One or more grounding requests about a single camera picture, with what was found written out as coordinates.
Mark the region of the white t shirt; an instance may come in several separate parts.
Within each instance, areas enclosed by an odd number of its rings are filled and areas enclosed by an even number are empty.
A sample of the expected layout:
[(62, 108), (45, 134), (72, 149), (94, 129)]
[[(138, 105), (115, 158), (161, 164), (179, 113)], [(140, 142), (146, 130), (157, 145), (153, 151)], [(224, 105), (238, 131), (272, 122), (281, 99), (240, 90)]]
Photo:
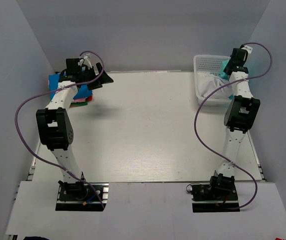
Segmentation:
[[(206, 76), (198, 81), (198, 93), (202, 97), (207, 97), (217, 88), (228, 83), (228, 80), (216, 77), (216, 76)], [(228, 99), (233, 95), (232, 87), (227, 86), (216, 93), (214, 93), (210, 98), (213, 99)]]

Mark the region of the teal t shirt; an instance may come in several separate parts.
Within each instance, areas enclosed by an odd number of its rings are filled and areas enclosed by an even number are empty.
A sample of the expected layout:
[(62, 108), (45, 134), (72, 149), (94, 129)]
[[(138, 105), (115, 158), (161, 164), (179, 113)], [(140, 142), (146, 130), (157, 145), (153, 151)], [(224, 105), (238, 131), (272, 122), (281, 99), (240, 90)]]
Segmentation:
[[(223, 70), (224, 70), (224, 68), (225, 68), (225, 65), (226, 65), (225, 61), (223, 61), (222, 64), (221, 64), (221, 70), (220, 70), (218, 76), (219, 76), (221, 79), (223, 79), (223, 80), (230, 81), (231, 75), (230, 75), (230, 76), (227, 76), (227, 75), (223, 72)], [(247, 69), (247, 67), (244, 67), (243, 65), (232, 63), (232, 73), (234, 73), (234, 72), (242, 72), (242, 73), (245, 74), (245, 78), (248, 78), (248, 69)]]

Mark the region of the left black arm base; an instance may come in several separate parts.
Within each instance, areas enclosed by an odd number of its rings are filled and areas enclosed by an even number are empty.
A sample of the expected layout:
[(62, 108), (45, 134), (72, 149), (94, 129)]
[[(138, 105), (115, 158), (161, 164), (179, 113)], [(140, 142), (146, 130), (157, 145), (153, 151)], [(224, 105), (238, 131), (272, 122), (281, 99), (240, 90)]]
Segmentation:
[(102, 212), (107, 204), (109, 184), (93, 183), (93, 190), (87, 184), (59, 182), (55, 211)]

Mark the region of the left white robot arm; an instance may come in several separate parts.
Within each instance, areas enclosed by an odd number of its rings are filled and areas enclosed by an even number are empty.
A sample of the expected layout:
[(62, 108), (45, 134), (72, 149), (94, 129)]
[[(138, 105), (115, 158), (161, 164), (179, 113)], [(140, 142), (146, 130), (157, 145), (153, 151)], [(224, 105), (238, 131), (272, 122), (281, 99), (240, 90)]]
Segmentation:
[(68, 109), (82, 86), (91, 91), (104, 84), (113, 83), (101, 62), (93, 67), (87, 56), (66, 59), (66, 68), (58, 78), (58, 91), (50, 103), (36, 112), (36, 120), (42, 145), (53, 154), (62, 171), (63, 184), (73, 184), (71, 194), (79, 200), (88, 195), (88, 187), (81, 183), (85, 179), (79, 169), (72, 150), (74, 131)]

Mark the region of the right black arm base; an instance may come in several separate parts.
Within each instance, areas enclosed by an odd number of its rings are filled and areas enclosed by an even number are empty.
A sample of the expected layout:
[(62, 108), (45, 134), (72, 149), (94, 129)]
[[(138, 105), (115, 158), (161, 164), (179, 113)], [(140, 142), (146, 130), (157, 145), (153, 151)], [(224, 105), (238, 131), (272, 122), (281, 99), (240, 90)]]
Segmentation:
[(238, 195), (234, 177), (214, 175), (208, 184), (190, 183), (186, 192), (192, 195), (194, 213), (239, 212)]

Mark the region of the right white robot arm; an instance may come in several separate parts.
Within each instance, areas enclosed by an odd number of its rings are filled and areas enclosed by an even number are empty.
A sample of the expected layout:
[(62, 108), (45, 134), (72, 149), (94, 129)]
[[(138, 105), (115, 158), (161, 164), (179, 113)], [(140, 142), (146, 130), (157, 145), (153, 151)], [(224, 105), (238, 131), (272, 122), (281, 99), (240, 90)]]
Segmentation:
[(224, 160), (215, 170), (214, 175), (222, 175), (226, 178), (234, 177), (234, 170), (240, 145), (248, 130), (253, 126), (256, 118), (260, 100), (255, 99), (249, 89), (248, 69), (244, 66), (252, 48), (245, 45), (234, 48), (225, 69), (232, 85), (233, 98), (224, 116), (225, 142), (222, 155), (231, 162)]

